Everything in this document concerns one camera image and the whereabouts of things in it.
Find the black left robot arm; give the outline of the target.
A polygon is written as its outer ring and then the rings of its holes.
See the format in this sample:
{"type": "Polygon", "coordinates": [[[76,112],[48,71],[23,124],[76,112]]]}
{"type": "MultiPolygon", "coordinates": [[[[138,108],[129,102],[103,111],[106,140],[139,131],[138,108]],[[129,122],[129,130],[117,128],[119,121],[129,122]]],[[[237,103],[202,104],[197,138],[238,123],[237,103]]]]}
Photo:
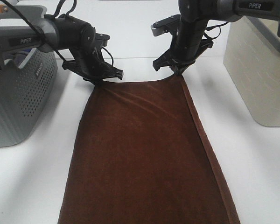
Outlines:
{"type": "Polygon", "coordinates": [[[109,35],[99,34],[90,23],[62,14],[55,18],[45,15],[31,26],[0,27],[0,70],[7,55],[37,48],[41,52],[68,49],[73,60],[64,60],[62,68],[70,70],[93,84],[107,78],[123,78],[123,70],[107,63],[101,50],[109,35]]]}

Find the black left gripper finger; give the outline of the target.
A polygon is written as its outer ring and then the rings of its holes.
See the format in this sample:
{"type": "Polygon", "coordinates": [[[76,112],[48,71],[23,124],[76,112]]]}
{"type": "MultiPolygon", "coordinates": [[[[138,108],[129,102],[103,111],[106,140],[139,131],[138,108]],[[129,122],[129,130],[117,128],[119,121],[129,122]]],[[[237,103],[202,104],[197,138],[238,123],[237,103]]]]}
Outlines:
{"type": "Polygon", "coordinates": [[[99,86],[100,85],[100,81],[91,81],[92,84],[94,84],[95,86],[99,86]]]}

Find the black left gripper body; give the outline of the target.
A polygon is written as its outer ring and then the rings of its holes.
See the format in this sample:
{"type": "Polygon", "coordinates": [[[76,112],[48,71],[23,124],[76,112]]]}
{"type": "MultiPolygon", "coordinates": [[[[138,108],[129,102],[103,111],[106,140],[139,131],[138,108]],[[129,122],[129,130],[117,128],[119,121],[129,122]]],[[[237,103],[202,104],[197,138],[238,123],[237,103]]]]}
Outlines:
{"type": "Polygon", "coordinates": [[[123,78],[123,70],[120,70],[113,65],[107,63],[96,48],[90,52],[81,49],[70,49],[74,59],[65,61],[62,64],[64,70],[70,70],[85,81],[99,82],[107,78],[123,78]]]}

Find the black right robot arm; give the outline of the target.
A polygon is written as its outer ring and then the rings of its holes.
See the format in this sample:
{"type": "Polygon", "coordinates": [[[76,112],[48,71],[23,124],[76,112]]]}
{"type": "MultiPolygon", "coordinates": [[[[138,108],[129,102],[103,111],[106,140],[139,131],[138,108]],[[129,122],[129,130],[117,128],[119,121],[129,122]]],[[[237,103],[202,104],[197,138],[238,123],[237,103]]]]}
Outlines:
{"type": "Polygon", "coordinates": [[[172,35],[169,49],[153,61],[153,68],[170,67],[181,75],[208,48],[213,39],[205,32],[210,20],[236,22],[243,16],[278,21],[280,37],[280,0],[180,0],[179,14],[155,22],[154,36],[172,35]]]}

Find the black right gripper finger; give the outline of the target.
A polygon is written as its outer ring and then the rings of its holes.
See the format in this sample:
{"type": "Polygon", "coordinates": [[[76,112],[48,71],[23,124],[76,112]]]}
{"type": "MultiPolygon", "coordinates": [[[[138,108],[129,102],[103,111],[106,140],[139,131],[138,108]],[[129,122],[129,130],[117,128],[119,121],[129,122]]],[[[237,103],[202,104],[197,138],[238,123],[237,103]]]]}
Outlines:
{"type": "Polygon", "coordinates": [[[172,71],[175,76],[180,76],[189,67],[189,65],[174,65],[172,66],[172,71]]]}

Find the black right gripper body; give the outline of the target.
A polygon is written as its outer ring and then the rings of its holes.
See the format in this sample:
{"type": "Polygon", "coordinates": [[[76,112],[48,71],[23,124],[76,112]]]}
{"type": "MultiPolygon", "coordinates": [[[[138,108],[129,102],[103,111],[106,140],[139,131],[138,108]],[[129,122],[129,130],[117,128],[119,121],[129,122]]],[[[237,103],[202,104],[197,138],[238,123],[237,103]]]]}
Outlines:
{"type": "Polygon", "coordinates": [[[194,64],[204,51],[213,46],[210,38],[203,39],[207,24],[208,20],[197,20],[192,23],[180,20],[169,49],[153,61],[153,68],[158,71],[161,67],[172,69],[174,65],[194,64]]]}

